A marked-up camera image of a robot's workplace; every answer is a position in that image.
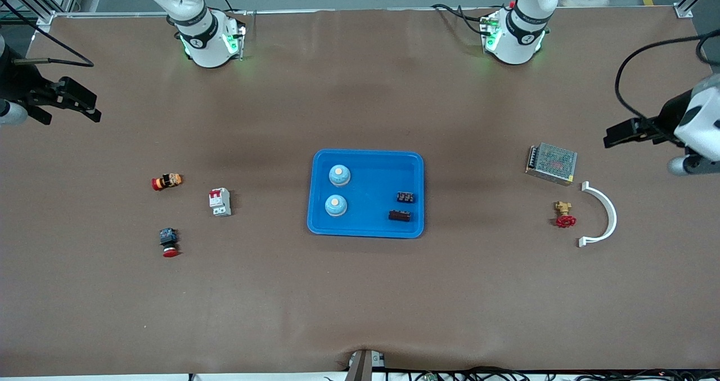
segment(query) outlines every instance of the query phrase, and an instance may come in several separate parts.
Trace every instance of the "brass valve with red handle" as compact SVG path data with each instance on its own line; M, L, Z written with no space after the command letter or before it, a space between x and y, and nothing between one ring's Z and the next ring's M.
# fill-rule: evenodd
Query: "brass valve with red handle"
M560 212L560 216L555 220L558 227L571 227L578 222L573 215L570 215L570 209L573 207L569 202L558 201L555 203L555 209Z

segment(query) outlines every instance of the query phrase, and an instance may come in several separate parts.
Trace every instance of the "white curved handle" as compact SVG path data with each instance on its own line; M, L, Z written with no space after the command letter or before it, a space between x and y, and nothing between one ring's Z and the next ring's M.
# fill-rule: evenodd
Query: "white curved handle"
M615 206L613 205L613 202L610 201L608 196L592 188L589 181L583 182L583 188L581 191L594 195L594 197L596 197L600 200L600 202L602 202L602 206L604 206L605 210L607 211L607 229L605 229L605 233L598 237L581 237L578 241L578 247L584 248L587 243L595 243L603 239L607 239L608 237L610 237L610 235L613 234L613 232L615 232L615 226L617 226L618 224L618 213L615 211Z

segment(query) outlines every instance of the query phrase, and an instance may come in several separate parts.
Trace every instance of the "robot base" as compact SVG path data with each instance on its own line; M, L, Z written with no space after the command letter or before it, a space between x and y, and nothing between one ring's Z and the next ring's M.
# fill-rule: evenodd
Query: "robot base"
M507 9L501 9L480 21L480 30L488 32L488 37L483 37L483 50L491 53L498 60L509 65L522 65L530 60L535 52L540 50L540 44L545 37L545 32L530 45L522 45L508 30L506 25Z
M241 59L245 45L245 27L239 27L236 19L222 11L209 11L218 20L217 32L204 48L195 48L181 38L186 55L203 68L217 68L234 57Z

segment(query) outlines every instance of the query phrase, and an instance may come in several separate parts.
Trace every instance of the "light blue round object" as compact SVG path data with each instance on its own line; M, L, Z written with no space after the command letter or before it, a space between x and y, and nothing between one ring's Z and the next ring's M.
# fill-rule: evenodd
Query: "light blue round object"
M335 187L342 187L350 182L350 170L344 165L334 165L330 169L330 182Z
M339 217L348 210L348 202L342 195L331 195L325 201L325 210L332 217Z

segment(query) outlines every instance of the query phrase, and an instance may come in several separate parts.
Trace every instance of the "white circuit breaker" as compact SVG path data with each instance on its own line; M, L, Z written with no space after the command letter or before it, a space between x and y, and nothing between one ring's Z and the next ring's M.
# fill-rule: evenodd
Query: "white circuit breaker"
M213 209L213 215L216 217L231 216L230 210L230 192L225 188L214 189L209 194L210 208Z

